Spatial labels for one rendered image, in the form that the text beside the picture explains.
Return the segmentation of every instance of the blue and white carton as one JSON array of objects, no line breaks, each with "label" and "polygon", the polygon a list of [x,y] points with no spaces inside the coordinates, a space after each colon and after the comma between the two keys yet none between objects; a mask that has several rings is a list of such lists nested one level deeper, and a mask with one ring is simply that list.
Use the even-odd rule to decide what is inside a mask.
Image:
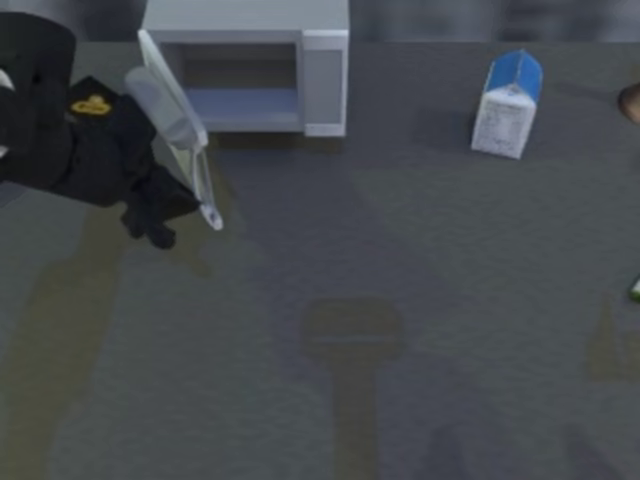
[{"label": "blue and white carton", "polygon": [[471,149],[519,160],[529,139],[542,89],[542,67],[525,50],[491,65],[476,116]]}]

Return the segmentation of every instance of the brown round object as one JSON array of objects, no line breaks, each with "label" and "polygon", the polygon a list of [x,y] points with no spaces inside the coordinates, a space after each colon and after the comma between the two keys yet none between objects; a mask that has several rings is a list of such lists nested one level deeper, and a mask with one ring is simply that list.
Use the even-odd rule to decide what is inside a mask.
[{"label": "brown round object", "polygon": [[640,83],[631,85],[620,92],[618,107],[633,123],[640,123]]}]

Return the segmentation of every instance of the blue carton top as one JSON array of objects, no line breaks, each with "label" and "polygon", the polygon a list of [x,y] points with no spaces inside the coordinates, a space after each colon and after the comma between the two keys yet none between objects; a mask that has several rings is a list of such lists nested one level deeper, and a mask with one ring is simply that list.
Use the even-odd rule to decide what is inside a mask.
[{"label": "blue carton top", "polygon": [[510,85],[517,85],[538,103],[542,89],[542,67],[524,49],[505,53],[493,61],[484,91],[486,93]]}]

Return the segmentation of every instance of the open microwave door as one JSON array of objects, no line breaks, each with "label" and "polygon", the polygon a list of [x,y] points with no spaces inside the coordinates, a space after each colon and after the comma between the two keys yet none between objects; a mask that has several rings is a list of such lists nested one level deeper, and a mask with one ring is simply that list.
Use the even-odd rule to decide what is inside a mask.
[{"label": "open microwave door", "polygon": [[145,30],[138,32],[145,66],[133,69],[127,89],[167,142],[176,163],[201,202],[200,211],[215,230],[223,228],[207,159],[209,134],[171,72],[160,48]]}]

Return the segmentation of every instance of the dark table surface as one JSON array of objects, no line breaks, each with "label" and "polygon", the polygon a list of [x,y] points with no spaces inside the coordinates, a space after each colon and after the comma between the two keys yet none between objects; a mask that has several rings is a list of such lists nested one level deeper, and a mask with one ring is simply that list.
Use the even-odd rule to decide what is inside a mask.
[{"label": "dark table surface", "polygon": [[[640,130],[615,97],[640,47],[528,46],[545,85],[520,162],[468,148],[516,47],[354,45],[343,151],[216,152],[227,229],[182,219],[170,253],[126,239],[119,209],[4,206],[2,473],[345,480],[367,439],[333,435],[360,421],[381,479],[635,478]],[[76,77],[121,90],[138,63],[85,44]],[[344,333],[313,320],[331,298],[400,340],[374,390],[305,353],[310,329]]]}]

